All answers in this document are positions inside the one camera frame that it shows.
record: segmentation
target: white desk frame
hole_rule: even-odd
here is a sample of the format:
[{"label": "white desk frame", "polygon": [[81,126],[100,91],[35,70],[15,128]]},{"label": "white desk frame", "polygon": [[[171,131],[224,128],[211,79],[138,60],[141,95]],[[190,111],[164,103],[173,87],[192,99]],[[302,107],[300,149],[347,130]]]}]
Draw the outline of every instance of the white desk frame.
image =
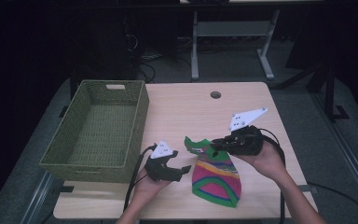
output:
[{"label": "white desk frame", "polygon": [[195,11],[193,21],[193,51],[191,52],[191,78],[193,80],[200,78],[197,56],[198,36],[265,36],[266,42],[262,49],[257,50],[257,55],[267,79],[273,79],[274,75],[267,60],[267,51],[274,34],[279,13],[279,9],[275,10],[270,21],[198,21],[198,11]]}]

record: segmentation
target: multicolored cloth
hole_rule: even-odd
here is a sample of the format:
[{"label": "multicolored cloth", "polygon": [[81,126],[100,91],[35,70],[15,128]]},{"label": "multicolored cloth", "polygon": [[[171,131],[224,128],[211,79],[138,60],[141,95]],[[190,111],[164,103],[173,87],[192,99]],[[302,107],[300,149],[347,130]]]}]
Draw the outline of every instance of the multicolored cloth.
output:
[{"label": "multicolored cloth", "polygon": [[211,142],[185,139],[187,151],[198,155],[192,177],[193,193],[211,203],[236,207],[241,197],[241,180],[226,151],[216,152]]}]

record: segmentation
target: person's right hand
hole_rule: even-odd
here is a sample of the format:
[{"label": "person's right hand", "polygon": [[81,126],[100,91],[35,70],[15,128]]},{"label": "person's right hand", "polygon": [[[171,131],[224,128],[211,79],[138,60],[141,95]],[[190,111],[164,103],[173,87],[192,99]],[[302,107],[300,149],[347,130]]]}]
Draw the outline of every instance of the person's right hand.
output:
[{"label": "person's right hand", "polygon": [[234,155],[235,157],[251,164],[258,173],[274,181],[287,175],[282,159],[274,146],[264,141],[263,148],[257,156]]}]

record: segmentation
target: basket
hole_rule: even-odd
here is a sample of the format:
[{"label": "basket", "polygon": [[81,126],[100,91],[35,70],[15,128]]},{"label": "basket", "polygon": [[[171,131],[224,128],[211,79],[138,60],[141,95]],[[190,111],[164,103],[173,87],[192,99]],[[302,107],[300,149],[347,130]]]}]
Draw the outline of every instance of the basket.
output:
[{"label": "basket", "polygon": [[83,80],[40,165],[64,180],[130,183],[148,106],[143,81]]}]

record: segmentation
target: gray floor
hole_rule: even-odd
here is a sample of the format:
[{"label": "gray floor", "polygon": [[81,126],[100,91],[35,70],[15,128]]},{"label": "gray floor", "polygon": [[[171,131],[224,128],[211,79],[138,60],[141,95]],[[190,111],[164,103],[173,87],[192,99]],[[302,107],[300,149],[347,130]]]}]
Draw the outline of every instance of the gray floor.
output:
[{"label": "gray floor", "polygon": [[[213,50],[200,53],[199,82],[262,81],[272,86],[300,70],[287,69],[292,43],[274,41],[268,59],[275,74],[274,80],[266,80],[255,50],[263,39],[240,41],[219,39]],[[179,55],[180,59],[162,58],[149,65],[156,70],[155,83],[190,82],[189,51]],[[152,70],[143,66],[151,77]],[[319,103],[324,93],[309,94],[306,85],[309,78],[299,80],[284,91],[271,91],[288,132],[304,176],[309,182],[320,184],[352,197],[358,202],[358,181],[342,153],[342,143],[337,141],[334,130],[339,130],[347,145],[358,160],[358,106],[351,92],[337,81],[335,105],[342,105],[350,119],[332,123],[325,118]],[[68,81],[62,84],[40,120],[28,145],[24,149],[10,178],[0,193],[0,223],[21,223],[24,215],[31,217],[30,223],[114,223],[114,220],[59,220],[49,214],[53,210],[62,180],[51,179],[46,191],[35,191],[45,171],[38,162],[54,134],[62,108],[70,102]],[[324,188],[316,188],[313,197],[319,212],[328,223],[358,223],[358,204]],[[145,221],[145,223],[191,223],[190,221]],[[278,220],[209,220],[208,223],[278,223]]]}]

